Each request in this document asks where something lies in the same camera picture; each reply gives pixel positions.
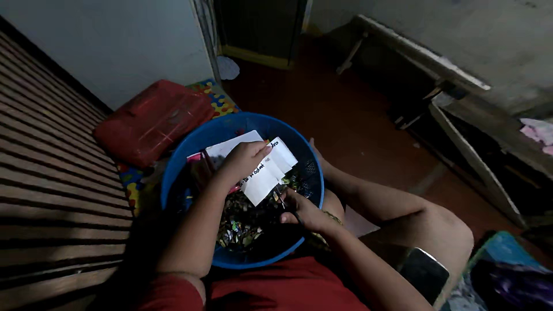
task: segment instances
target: person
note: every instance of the person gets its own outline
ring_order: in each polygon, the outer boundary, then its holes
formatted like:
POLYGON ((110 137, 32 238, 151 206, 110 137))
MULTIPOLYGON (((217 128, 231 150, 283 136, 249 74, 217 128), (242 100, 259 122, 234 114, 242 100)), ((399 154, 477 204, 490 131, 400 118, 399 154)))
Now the person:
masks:
MULTIPOLYGON (((373 241, 421 248, 449 271, 442 290, 447 294, 471 253, 470 229, 441 206, 340 171, 321 156, 312 139, 311 145, 326 183, 356 212, 381 225, 362 242, 341 225, 345 212, 333 192, 325 190, 320 210, 293 190, 285 191, 285 201, 296 205, 306 229, 324 238, 353 282, 356 294, 312 256, 284 258, 244 271, 213 282, 206 291, 202 278, 211 268, 228 189, 254 171, 271 150, 264 142, 252 142, 233 149, 189 208, 162 254, 156 268, 159 274, 138 309, 432 310, 421 293, 366 244, 373 241)), ((298 223, 289 212, 283 213, 280 221, 298 223)))

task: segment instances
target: white wall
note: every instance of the white wall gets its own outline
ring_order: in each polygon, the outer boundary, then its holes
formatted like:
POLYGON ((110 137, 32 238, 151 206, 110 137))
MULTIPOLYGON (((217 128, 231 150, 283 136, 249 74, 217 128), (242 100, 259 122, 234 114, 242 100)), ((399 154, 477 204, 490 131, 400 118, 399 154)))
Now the white wall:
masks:
POLYGON ((483 78, 483 97, 509 113, 553 103, 551 0, 317 0, 328 32, 355 14, 392 27, 483 78))
POLYGON ((213 77, 189 0, 4 0, 0 15, 116 109, 159 79, 213 77))

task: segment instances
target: red shirt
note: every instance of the red shirt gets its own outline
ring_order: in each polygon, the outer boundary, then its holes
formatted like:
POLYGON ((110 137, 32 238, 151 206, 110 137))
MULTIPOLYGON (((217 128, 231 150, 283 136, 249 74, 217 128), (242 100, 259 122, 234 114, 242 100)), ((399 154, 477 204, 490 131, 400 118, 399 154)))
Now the red shirt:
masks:
MULTIPOLYGON (((196 288, 177 276, 153 283, 139 310, 203 310, 196 288)), ((368 310, 359 299, 313 257, 266 266, 213 282, 207 308, 216 310, 368 310)))

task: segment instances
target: brown floor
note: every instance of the brown floor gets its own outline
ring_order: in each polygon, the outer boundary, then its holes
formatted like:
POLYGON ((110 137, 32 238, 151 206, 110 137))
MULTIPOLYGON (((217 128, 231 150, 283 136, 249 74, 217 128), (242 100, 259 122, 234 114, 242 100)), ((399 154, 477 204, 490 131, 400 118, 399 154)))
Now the brown floor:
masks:
MULTIPOLYGON (((326 55, 312 44, 300 49, 292 70, 278 70, 235 59, 240 74, 223 87, 244 111, 276 117, 315 143, 336 167, 357 177, 401 190, 415 188, 439 160, 405 131, 397 131, 385 96, 355 72, 335 73, 326 55)), ((420 194, 453 211, 479 241, 488 230, 521 230, 446 170, 420 194)), ((529 242, 524 247, 546 267, 553 261, 529 242)))

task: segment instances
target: hand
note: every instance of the hand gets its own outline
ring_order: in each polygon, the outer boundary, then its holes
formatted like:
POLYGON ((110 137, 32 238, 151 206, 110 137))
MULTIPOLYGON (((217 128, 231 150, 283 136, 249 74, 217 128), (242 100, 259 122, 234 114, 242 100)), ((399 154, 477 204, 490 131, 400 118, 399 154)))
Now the hand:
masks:
MULTIPOLYGON (((306 229, 315 233, 324 233, 334 226, 339 225, 333 219, 325 215, 309 199, 299 193, 287 188, 283 193, 284 201, 291 207, 296 208, 298 216, 303 220, 306 229)), ((284 212, 280 216, 281 224, 298 224, 296 217, 290 212, 284 212)))
POLYGON ((250 175, 272 150, 265 142, 239 143, 227 155, 217 175, 235 185, 250 175))

